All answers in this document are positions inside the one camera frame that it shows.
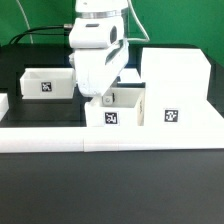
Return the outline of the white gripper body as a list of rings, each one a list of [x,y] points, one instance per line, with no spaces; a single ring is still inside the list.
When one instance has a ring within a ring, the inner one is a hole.
[[[74,66],[80,93],[85,97],[103,96],[127,65],[129,43],[120,40],[108,49],[77,49]]]

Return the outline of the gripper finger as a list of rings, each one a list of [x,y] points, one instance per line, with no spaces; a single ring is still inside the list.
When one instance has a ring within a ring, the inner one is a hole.
[[[111,105],[113,103],[113,97],[112,96],[104,96],[103,97],[103,104],[104,105]]]

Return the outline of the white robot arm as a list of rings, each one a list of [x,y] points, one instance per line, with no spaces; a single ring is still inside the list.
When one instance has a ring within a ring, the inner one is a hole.
[[[149,42],[131,0],[76,0],[69,34],[80,93],[103,96],[127,65],[129,42]]]

